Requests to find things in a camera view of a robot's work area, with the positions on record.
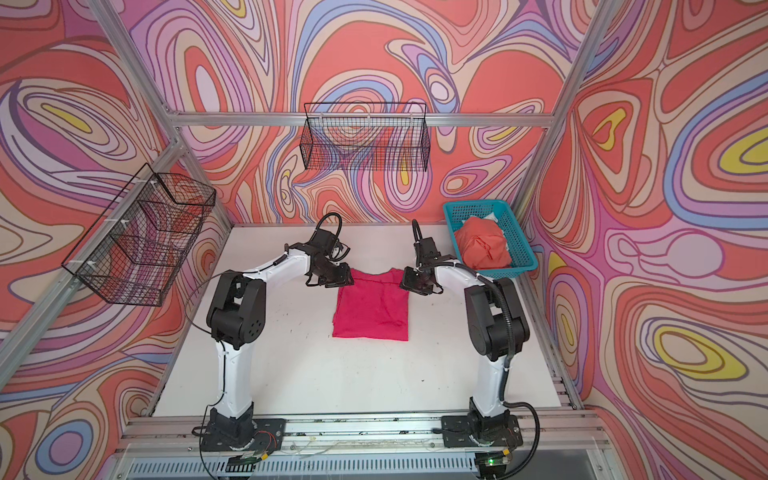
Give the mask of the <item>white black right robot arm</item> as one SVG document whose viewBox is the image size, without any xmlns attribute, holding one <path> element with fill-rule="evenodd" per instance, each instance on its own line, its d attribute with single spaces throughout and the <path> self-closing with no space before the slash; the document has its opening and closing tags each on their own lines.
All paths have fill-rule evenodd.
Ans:
<svg viewBox="0 0 768 480">
<path fill-rule="evenodd" d="M 445 415 L 434 432 L 447 448 L 483 447 L 474 457 L 479 479 L 510 479 L 536 454 L 541 420 L 533 405 L 506 398 L 512 360 L 530 339 L 514 282 L 493 280 L 451 255 L 443 255 L 419 223 L 411 222 L 415 265 L 400 288 L 421 296 L 447 290 L 464 297 L 471 344 L 481 357 L 478 380 L 463 415 Z"/>
</svg>

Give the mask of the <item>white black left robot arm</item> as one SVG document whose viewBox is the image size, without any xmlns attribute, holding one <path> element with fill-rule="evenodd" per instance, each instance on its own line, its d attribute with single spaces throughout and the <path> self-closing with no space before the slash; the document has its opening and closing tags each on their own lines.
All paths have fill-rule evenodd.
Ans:
<svg viewBox="0 0 768 480">
<path fill-rule="evenodd" d="M 344 259 L 350 248 L 340 240 L 340 214 L 324 215 L 306 242 L 287 244 L 275 259 L 245 271 L 226 270 L 206 314 L 220 374 L 217 399 L 193 430 L 199 451 L 256 451 L 259 458 L 279 448 L 277 435 L 259 431 L 250 392 L 253 343 L 266 326 L 267 293 L 299 277 L 309 288 L 340 288 L 354 283 Z"/>
</svg>

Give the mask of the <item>magenta t shirt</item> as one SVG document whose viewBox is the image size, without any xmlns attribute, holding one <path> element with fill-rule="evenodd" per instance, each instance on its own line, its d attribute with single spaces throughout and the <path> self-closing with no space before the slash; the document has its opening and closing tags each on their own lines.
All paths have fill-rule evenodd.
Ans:
<svg viewBox="0 0 768 480">
<path fill-rule="evenodd" d="M 407 341 L 409 292 L 401 288 L 402 269 L 380 274 L 351 270 L 352 285 L 339 289 L 333 316 L 334 338 Z"/>
</svg>

